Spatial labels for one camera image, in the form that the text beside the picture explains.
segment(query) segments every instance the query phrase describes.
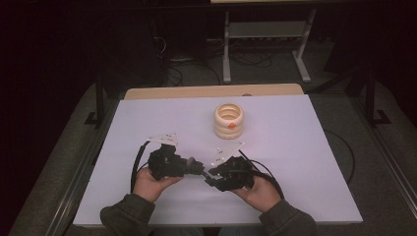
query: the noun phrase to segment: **person's right hand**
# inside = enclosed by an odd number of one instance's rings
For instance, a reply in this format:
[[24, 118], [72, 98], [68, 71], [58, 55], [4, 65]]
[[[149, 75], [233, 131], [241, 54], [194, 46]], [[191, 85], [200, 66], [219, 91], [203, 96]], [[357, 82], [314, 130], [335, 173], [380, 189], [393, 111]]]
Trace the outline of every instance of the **person's right hand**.
[[237, 189], [231, 192], [239, 196], [243, 201], [260, 212], [266, 212], [281, 201], [281, 196], [272, 183], [268, 180], [254, 176], [252, 189]]

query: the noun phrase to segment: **hand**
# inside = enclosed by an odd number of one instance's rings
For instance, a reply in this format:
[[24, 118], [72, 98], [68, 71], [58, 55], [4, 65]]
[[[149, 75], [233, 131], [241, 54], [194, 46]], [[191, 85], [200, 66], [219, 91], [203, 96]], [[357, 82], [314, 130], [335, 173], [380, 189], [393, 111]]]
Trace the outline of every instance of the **hand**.
[[180, 181], [182, 177], [167, 177], [155, 180], [148, 168], [143, 168], [136, 176], [135, 188], [133, 193], [144, 198], [150, 203], [154, 203], [162, 194], [162, 191], [169, 186]]
[[254, 176], [254, 182], [252, 189], [237, 189], [232, 190], [232, 192], [260, 212], [268, 211], [281, 201], [281, 196], [268, 180]]

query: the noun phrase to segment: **person's left hand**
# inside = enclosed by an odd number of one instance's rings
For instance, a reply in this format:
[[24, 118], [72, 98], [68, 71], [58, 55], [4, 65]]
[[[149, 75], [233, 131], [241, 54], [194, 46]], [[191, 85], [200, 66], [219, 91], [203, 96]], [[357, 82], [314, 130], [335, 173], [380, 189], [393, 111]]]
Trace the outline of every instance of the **person's left hand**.
[[144, 198], [150, 203], [154, 203], [162, 194], [162, 191], [169, 186], [182, 180], [182, 177], [167, 177], [155, 180], [148, 168], [143, 168], [136, 176], [135, 188], [133, 193]]

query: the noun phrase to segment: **table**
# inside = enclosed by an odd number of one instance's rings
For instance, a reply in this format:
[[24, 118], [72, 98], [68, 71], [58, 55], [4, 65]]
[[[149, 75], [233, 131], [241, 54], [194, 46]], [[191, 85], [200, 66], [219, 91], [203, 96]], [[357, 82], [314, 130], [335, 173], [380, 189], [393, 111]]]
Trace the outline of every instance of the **table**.
[[[212, 130], [212, 112], [225, 101], [245, 110], [246, 126], [239, 141], [246, 144], [241, 149], [272, 171], [288, 201], [318, 223], [362, 221], [309, 97], [298, 85], [257, 85], [129, 90], [116, 111], [74, 224], [100, 225], [99, 211], [129, 192], [130, 171], [146, 137], [175, 132], [176, 153], [209, 166], [217, 147], [238, 142], [221, 140]], [[148, 145], [141, 164], [156, 148], [157, 144]], [[186, 176], [165, 190], [149, 224], [251, 225], [260, 223], [258, 215], [232, 193], [208, 186], [203, 177]]]

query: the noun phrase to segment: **floor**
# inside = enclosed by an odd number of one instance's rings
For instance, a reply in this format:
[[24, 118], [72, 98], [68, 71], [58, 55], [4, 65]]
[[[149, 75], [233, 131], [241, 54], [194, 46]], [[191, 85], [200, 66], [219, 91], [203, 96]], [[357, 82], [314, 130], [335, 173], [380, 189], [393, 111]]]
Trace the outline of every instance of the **floor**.
[[[221, 41], [210, 43], [208, 57], [204, 59], [176, 52], [170, 58], [169, 79], [165, 85], [222, 85]], [[336, 76], [323, 70], [333, 43], [313, 41], [309, 42], [304, 54], [312, 82], [302, 83], [291, 56], [296, 45], [297, 41], [293, 40], [235, 42], [232, 85], [297, 83], [308, 91]], [[404, 197], [411, 193], [408, 199], [415, 200], [412, 190], [417, 189], [416, 129], [398, 108], [390, 91], [381, 84], [377, 84], [376, 89], [376, 110], [383, 110], [391, 124], [378, 125], [377, 128], [369, 126], [363, 115], [364, 94], [347, 96], [344, 89], [348, 82], [349, 79], [322, 93], [310, 94], [310, 97], [339, 167], [345, 179], [351, 179], [348, 186], [364, 222], [319, 225], [319, 234], [415, 235], [417, 214], [410, 208], [412, 203]], [[107, 115], [101, 129], [86, 125], [87, 117], [95, 111], [95, 87], [86, 90], [37, 179], [11, 235], [85, 232], [71, 225], [71, 219], [77, 211], [93, 171], [93, 160], [105, 139], [106, 128], [116, 107], [117, 99], [106, 98]], [[408, 192], [401, 183], [408, 183], [409, 188], [405, 188]], [[206, 232], [215, 234], [216, 229], [206, 229]]]

